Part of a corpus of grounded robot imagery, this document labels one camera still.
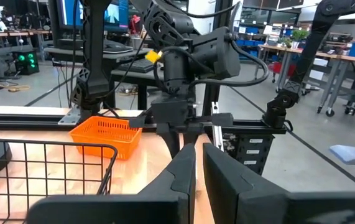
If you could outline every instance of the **gray floor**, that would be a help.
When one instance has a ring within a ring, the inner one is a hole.
[[[40,73],[16,81],[21,85],[30,85],[30,90],[18,93],[0,90],[0,105],[24,106],[58,85],[58,73],[55,68],[41,66],[40,69]],[[242,65],[241,75],[234,80],[250,80],[253,79],[253,74],[253,65]],[[265,110],[266,103],[275,96],[274,87],[269,78],[260,85],[236,88],[236,91]],[[66,107],[65,85],[59,90],[51,92],[33,106],[59,107],[61,101],[62,107]],[[198,86],[199,103],[203,101],[203,90],[204,86]],[[321,94],[322,91],[315,91],[303,97],[299,104],[289,109],[288,119],[293,123],[294,133],[299,138],[355,176],[355,167],[340,163],[328,151],[328,148],[335,144],[355,146],[355,116],[343,113],[342,105],[345,102],[340,99],[334,106],[336,112],[334,117],[327,117],[324,111],[316,114]],[[156,98],[157,94],[150,95],[149,103]],[[137,108],[137,98],[134,96],[118,95],[116,102],[118,108],[129,109],[132,102],[132,109]],[[221,88],[219,105],[221,112],[230,112],[235,119],[260,119],[262,116],[261,111],[228,87]],[[291,134],[276,136],[263,176],[291,191],[355,190],[355,183],[352,180]]]

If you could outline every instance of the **desk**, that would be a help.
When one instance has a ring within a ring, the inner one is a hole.
[[[120,81],[126,71],[113,70],[111,72],[112,78],[115,81]],[[158,76],[160,80],[164,80],[164,71],[158,70]],[[129,72],[124,79],[126,83],[136,84],[139,87],[137,94],[137,104],[139,110],[147,109],[147,86],[157,86],[154,79],[154,71],[147,73]]]
[[[290,65],[290,59],[292,58],[292,54],[301,54],[302,50],[300,49],[288,49],[285,47],[275,47],[275,46],[269,46],[269,45],[260,45],[260,48],[263,49],[274,49],[274,50],[279,50],[279,51],[284,51],[287,54],[284,54],[284,59],[282,60],[282,68],[281,68],[281,73],[277,82],[277,90],[283,88],[283,85],[285,83],[285,80],[287,78],[287,73],[289,70],[289,65]],[[351,88],[343,88],[342,84],[345,78],[348,75],[348,65],[350,62],[355,62],[355,57],[347,56],[347,55],[330,55],[322,52],[317,52],[316,56],[318,57],[324,57],[324,58],[330,58],[330,59],[335,59],[335,63],[333,64],[329,76],[328,76],[328,81],[325,83],[323,81],[315,80],[312,78],[308,78],[307,80],[310,80],[311,82],[316,82],[317,84],[323,86],[324,92],[321,97],[321,102],[320,105],[318,106],[317,113],[320,113],[322,108],[324,107],[329,95],[330,100],[328,102],[328,108],[326,115],[328,116],[333,116],[334,111],[333,111],[333,105],[337,100],[337,97],[340,94],[340,91],[344,91],[345,93],[349,95],[355,95],[355,82]]]
[[[26,113],[26,114],[65,114],[69,109],[63,108],[26,108],[26,107],[0,107],[0,113],[2,111],[7,111],[7,113]],[[131,116],[133,114],[138,114],[140,111],[118,111],[120,116]],[[46,131],[0,131],[0,138],[2,139],[23,139],[23,140],[36,140],[36,141],[63,141],[71,142],[71,137],[67,132],[57,131],[57,132],[46,132]],[[202,144],[204,142],[209,142],[209,139],[206,135],[202,135],[196,142],[196,163],[198,168],[198,180],[196,183],[196,195],[195,195],[195,223],[206,223],[212,224],[213,216],[209,204],[208,194],[206,192],[205,180],[203,176],[203,162],[202,162]],[[21,148],[18,146],[11,146],[12,153],[16,158],[21,156]],[[44,149],[43,147],[32,146],[29,151],[29,157],[43,158]],[[74,161],[76,158],[81,158],[77,153],[76,149],[67,149],[67,160],[71,159]],[[85,156],[85,159],[90,160],[90,162],[95,162],[99,159],[97,157]],[[47,148],[47,160],[51,161],[60,160],[60,152],[57,151],[57,148],[50,147]],[[132,157],[128,161],[116,161],[113,166],[113,176],[111,184],[111,193],[112,194],[136,194],[141,189],[143,189],[150,181],[152,181],[157,175],[166,167],[170,162],[169,151],[163,142],[162,138],[156,136],[155,134],[143,133],[142,139],[139,143],[138,148],[133,153]],[[23,171],[25,175],[24,163],[16,164],[16,162],[11,162],[8,165],[9,173],[18,175]],[[43,167],[38,167],[35,164],[28,164],[29,175],[41,175],[45,172]],[[59,174],[57,166],[49,166],[47,170],[48,175],[57,175]],[[90,167],[86,167],[85,173],[92,174],[95,170],[91,170]],[[76,177],[81,175],[82,171],[80,168],[69,172],[67,175],[69,177]],[[5,189],[4,182],[0,182],[0,190]],[[13,193],[16,192],[26,194],[26,181],[17,180],[11,184],[11,189]],[[67,184],[68,193],[81,194],[81,185],[80,184]],[[89,183],[85,184],[86,193],[95,194],[94,189],[96,186],[92,186]],[[30,194],[43,194],[45,187],[43,184],[38,183],[35,180],[29,181],[29,188],[32,189]],[[64,189],[63,183],[53,182],[48,183],[48,194],[59,194],[60,189]],[[42,197],[32,197],[30,198],[30,203],[41,199]],[[23,197],[11,197],[10,203],[13,205],[11,208],[11,214],[13,218],[24,218],[26,213],[26,196]],[[7,197],[0,197],[0,218],[7,217]]]
[[[51,55],[53,55],[53,57],[55,59],[57,59],[57,60],[64,61],[64,62],[71,62],[72,61],[72,54],[73,54],[72,50],[58,49],[58,48],[54,48],[54,47],[47,47],[44,50],[45,50],[45,52],[50,53]],[[144,54],[146,54],[150,50],[151,49],[142,49],[139,52],[139,57],[143,56]],[[129,58],[129,57],[131,58],[136,53],[137,53],[137,51],[133,50],[132,52],[121,53],[121,54],[103,54],[103,71],[104,71],[104,73],[106,75],[111,74],[111,72],[113,70],[118,68],[118,66],[120,65],[122,60],[124,60],[126,58]],[[83,62],[83,51],[81,51],[81,50],[77,50],[76,51],[76,60],[75,60],[75,62]],[[120,80],[119,76],[115,76],[115,78],[116,78],[115,80],[113,79],[114,82]],[[115,87],[115,83],[114,82],[109,82],[109,89],[110,90],[112,90]],[[110,107],[112,107],[112,108],[115,107],[115,105],[116,105],[115,94],[111,94],[108,97],[107,103],[108,103],[108,105]],[[144,110],[144,109],[147,108],[147,104],[145,104],[145,108],[143,108],[142,106],[140,106],[139,108]]]

